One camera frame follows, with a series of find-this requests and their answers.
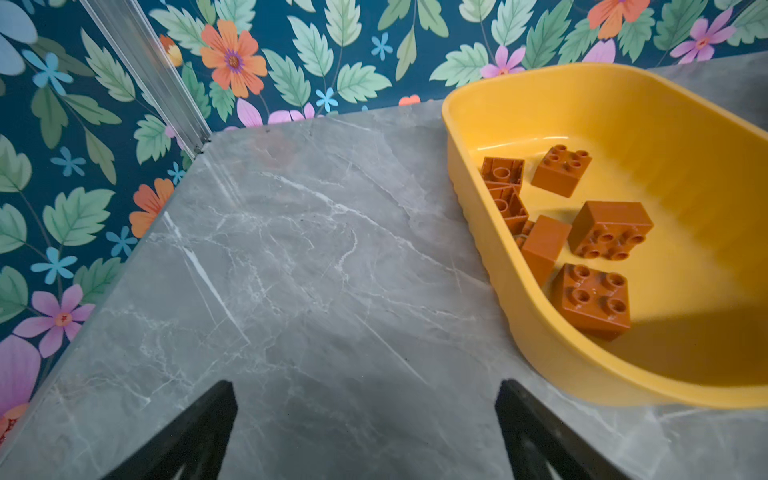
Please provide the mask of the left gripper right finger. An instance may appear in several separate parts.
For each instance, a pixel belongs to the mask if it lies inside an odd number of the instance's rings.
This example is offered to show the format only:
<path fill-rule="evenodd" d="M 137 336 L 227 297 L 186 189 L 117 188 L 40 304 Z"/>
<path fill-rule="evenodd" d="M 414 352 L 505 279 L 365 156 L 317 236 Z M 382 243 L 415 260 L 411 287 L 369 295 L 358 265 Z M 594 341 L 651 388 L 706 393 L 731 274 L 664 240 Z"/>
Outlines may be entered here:
<path fill-rule="evenodd" d="M 628 477 L 516 380 L 501 382 L 495 411 L 516 479 Z"/>

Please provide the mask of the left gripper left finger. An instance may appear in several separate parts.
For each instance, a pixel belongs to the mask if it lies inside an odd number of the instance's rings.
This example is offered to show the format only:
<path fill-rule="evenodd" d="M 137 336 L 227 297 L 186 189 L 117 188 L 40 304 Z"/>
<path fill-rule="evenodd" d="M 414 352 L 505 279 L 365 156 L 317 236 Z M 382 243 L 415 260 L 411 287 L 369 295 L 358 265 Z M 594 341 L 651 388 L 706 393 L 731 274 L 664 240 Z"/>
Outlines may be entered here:
<path fill-rule="evenodd" d="M 106 475 L 108 479 L 216 479 L 238 413 L 221 380 Z"/>

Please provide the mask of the orange small brick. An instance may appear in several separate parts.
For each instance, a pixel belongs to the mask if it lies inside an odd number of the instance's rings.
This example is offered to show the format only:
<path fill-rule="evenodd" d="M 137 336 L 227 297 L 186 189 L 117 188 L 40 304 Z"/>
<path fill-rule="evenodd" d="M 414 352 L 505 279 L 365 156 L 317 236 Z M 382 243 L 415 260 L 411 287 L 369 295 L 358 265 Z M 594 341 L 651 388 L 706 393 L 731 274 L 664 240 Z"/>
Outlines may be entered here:
<path fill-rule="evenodd" d="M 529 220 L 529 213 L 517 190 L 514 187 L 498 187 L 490 189 L 489 193 L 511 234 L 522 234 Z"/>
<path fill-rule="evenodd" d="M 523 159 L 485 157 L 480 174 L 488 189 L 509 186 L 519 192 L 523 184 Z"/>

